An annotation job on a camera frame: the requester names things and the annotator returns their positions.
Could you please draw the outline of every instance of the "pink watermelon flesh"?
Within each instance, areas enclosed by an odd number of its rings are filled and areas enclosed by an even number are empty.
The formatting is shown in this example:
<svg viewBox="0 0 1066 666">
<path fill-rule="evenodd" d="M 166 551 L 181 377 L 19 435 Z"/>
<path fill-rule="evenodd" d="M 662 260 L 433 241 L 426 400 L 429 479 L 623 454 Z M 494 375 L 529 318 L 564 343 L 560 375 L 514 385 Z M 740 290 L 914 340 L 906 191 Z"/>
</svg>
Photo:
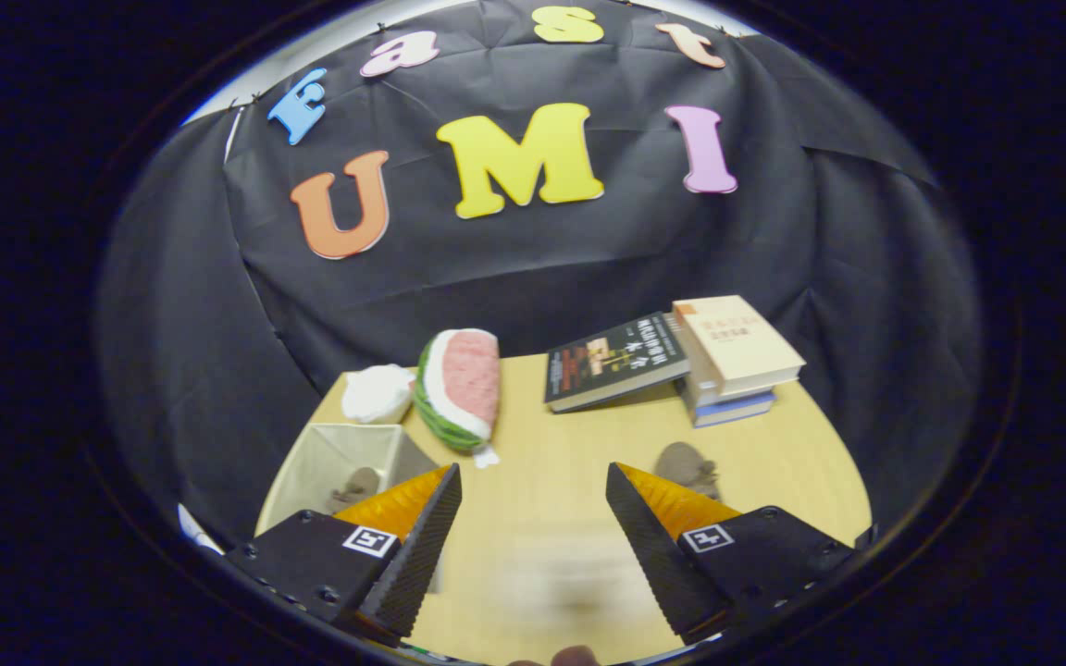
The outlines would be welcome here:
<svg viewBox="0 0 1066 666">
<path fill-rule="evenodd" d="M 500 346 L 484 332 L 461 330 L 447 341 L 443 355 L 447 397 L 463 411 L 491 426 L 500 402 Z"/>
</svg>

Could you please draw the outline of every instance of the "watermelon slice toy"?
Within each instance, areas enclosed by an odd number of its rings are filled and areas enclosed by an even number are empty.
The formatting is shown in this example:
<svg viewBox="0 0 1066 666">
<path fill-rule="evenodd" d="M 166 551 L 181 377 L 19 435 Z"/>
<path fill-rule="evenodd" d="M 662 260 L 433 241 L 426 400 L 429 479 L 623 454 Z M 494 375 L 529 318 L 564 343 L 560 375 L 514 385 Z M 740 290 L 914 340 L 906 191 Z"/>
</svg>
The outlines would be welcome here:
<svg viewBox="0 0 1066 666">
<path fill-rule="evenodd" d="M 500 344 L 487 330 L 437 334 L 422 351 L 414 404 L 436 438 L 457 452 L 487 443 L 500 403 Z"/>
</svg>

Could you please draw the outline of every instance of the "screw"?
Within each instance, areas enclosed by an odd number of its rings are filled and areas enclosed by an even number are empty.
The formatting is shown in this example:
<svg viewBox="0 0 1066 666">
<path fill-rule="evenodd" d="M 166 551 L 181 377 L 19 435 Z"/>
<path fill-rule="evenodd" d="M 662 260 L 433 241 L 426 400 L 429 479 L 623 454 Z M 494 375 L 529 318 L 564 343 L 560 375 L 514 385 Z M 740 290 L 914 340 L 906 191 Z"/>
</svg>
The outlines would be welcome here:
<svg viewBox="0 0 1066 666">
<path fill-rule="evenodd" d="M 326 603 L 338 603 L 340 601 L 340 596 L 326 585 L 321 586 L 314 595 L 319 596 Z"/>
</svg>

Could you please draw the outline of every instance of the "green watermelon rind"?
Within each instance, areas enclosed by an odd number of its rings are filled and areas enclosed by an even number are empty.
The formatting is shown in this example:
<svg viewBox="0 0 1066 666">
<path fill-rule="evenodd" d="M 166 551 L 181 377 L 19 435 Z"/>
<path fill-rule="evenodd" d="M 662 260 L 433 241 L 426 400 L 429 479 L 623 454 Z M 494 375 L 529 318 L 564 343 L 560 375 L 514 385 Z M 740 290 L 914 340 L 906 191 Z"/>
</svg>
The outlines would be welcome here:
<svg viewBox="0 0 1066 666">
<path fill-rule="evenodd" d="M 483 439 L 441 417 L 431 405 L 431 396 L 426 395 L 426 360 L 431 358 L 433 344 L 435 344 L 433 340 L 426 342 L 426 347 L 422 350 L 422 358 L 418 359 L 418 380 L 414 383 L 414 404 L 418 407 L 418 415 L 422 417 L 422 421 L 426 422 L 426 426 L 431 427 L 431 432 L 435 434 L 436 438 L 441 439 L 454 451 L 471 452 L 483 443 Z"/>
</svg>

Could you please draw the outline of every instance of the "black cloth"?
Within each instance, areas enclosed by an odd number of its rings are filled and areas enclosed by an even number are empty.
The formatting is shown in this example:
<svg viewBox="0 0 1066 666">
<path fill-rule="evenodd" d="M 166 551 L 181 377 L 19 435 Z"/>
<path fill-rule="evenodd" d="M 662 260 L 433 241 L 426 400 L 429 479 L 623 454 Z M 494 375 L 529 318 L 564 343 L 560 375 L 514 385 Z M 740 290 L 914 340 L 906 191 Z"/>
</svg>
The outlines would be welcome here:
<svg viewBox="0 0 1066 666">
<path fill-rule="evenodd" d="M 964 229 L 915 149 L 771 38 L 584 1 L 604 37 L 550 44 L 533 32 L 537 5 L 461 4 L 390 26 L 240 113 L 190 123 L 152 161 L 117 222 L 101 355 L 124 452 L 168 517 L 182 501 L 220 539 L 249 538 L 339 374 L 411 366 L 440 329 L 485 328 L 506 357 L 540 354 L 722 294 L 747 298 L 808 360 L 803 385 L 850 448 L 876 522 L 900 519 L 943 471 L 980 383 L 980 304 Z M 706 35 L 726 67 L 681 54 L 660 22 Z M 438 34 L 435 60 L 360 77 L 369 51 L 417 30 Z M 266 114 L 314 67 L 326 68 L 326 114 L 289 146 Z M 485 115 L 520 140 L 558 101 L 592 111 L 604 194 L 506 198 L 499 214 L 458 218 L 438 128 Z M 674 104 L 718 111 L 736 193 L 684 189 Z M 381 149 L 388 232 L 344 260 L 314 255 L 291 189 L 337 174 L 333 210 L 348 228 L 361 212 L 343 164 Z"/>
</svg>

